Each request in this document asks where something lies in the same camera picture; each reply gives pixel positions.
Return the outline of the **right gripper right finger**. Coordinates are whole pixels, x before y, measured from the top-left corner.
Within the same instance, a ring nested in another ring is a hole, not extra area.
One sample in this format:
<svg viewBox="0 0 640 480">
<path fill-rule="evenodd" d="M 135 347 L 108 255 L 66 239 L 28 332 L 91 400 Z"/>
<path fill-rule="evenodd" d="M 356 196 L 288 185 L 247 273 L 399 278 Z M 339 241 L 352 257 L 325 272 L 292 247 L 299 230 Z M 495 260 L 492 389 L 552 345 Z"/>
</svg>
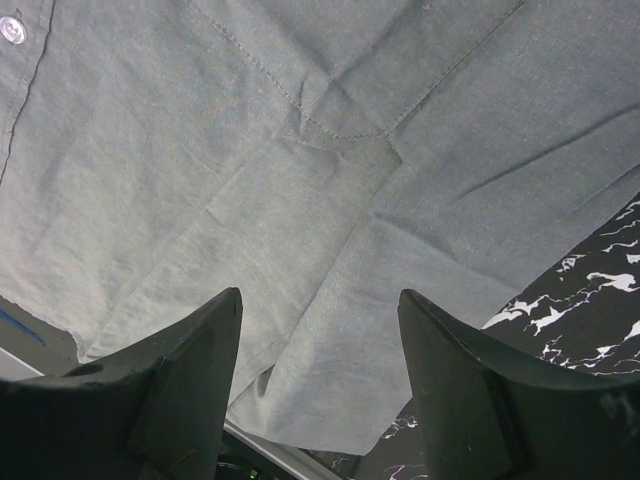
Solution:
<svg viewBox="0 0 640 480">
<path fill-rule="evenodd" d="M 398 318 L 430 478 L 638 478 L 638 381 L 530 356 L 414 290 Z"/>
</svg>

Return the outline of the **grey button shirt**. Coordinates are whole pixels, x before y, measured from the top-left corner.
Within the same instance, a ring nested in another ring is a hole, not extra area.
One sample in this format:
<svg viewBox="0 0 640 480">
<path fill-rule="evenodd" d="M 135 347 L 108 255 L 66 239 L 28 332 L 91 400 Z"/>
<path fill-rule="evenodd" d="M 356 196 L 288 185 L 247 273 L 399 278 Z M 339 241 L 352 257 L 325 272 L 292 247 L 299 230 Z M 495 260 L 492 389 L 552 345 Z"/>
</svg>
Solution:
<svg viewBox="0 0 640 480">
<path fill-rule="evenodd" d="M 363 455 L 639 188 L 635 1 L 5 1 L 1 294 L 89 362 L 228 287 L 229 419 Z"/>
</svg>

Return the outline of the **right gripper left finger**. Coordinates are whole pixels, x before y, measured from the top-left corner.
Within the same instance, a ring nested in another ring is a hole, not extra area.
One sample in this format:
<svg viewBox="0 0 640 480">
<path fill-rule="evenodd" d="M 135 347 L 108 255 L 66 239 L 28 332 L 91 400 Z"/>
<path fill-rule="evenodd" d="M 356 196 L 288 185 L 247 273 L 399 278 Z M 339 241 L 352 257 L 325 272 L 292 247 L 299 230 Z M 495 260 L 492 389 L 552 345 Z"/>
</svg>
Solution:
<svg viewBox="0 0 640 480">
<path fill-rule="evenodd" d="M 2 478 L 213 478 L 242 310 L 228 288 L 62 376 L 2 381 Z"/>
</svg>

